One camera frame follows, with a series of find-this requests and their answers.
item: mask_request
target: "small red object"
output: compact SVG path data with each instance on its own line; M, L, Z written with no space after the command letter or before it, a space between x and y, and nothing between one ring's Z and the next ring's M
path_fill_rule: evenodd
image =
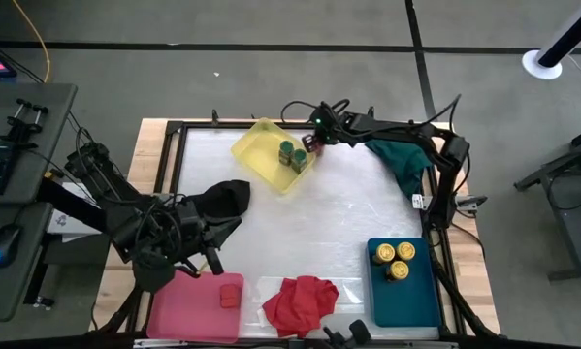
M221 285L221 307L224 309L241 306L241 289L234 284Z
M320 318L333 314L338 288L329 280L314 276L283 279L281 290L262 305L279 337L296 334L303 338L320 329Z

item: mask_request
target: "yellow tray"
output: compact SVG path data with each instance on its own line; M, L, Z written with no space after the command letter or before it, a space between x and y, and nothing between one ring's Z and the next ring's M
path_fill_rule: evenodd
M279 163L279 144L283 141L292 142L295 149L305 150L299 140L269 119L261 118L232 145L232 154L285 194L305 175L315 156L308 153L306 168L297 174L290 166Z

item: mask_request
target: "pink tray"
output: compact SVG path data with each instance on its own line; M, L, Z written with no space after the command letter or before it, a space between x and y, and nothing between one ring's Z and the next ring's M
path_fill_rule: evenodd
M192 278L176 271L169 284L154 295L147 336L216 343L235 343L239 338L241 308L221 307L220 288L234 284L242 295L239 273L212 275L205 272Z

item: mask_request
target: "wooden table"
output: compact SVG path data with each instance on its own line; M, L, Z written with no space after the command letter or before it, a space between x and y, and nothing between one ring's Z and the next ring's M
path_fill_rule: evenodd
M188 119L188 121L210 121L209 119ZM140 128L133 160L128 173L128 181L142 193L152 193L156 179L158 165L161 157L161 149L165 138L165 129L168 121L176 119L144 119ZM232 119L228 121L237 122L240 120ZM446 128L446 123L435 123L437 127ZM435 140L436 145L440 146L440 140ZM174 138L170 148L170 156L167 169L172 169L178 140ZM163 192L169 190L172 171L166 171ZM464 174L459 174L458 180L463 179ZM467 185L463 185L460 194L465 195L468 192ZM461 215L454 217L454 222L462 228L472 232L477 236L475 221L467 219ZM477 242L464 232L452 228L448 230L450 249L454 261L454 270L456 280L461 294L465 297L473 311L484 324L495 333L500 332L500 326L493 304L493 295L486 272L486 266L482 257L482 250ZM436 250L439 258L442 257L440 248ZM105 272L101 281L96 306L94 308L94 317L99 326L103 326L112 317L112 315L121 306L123 301L132 290L135 279L131 271L131 265L124 265L115 251L112 249L107 258ZM445 311L445 322L450 330L455 329L454 317L452 312L452 303L447 293L441 287L443 308ZM147 314L149 295L144 295L142 306L137 322L137 328L140 328Z

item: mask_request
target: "desk leg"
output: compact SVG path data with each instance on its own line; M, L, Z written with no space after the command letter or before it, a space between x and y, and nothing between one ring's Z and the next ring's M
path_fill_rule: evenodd
M43 237L38 262L36 263L36 268L34 268L34 271L31 274L31 280L29 281L29 286L27 286L27 291L22 301L23 304L42 305L46 308L50 308L55 303L52 299L46 299L40 296L40 289L45 281L45 275L47 274L48 268L48 265L45 263L45 257L47 255L48 243L52 238L53 237L48 234L45 234Z

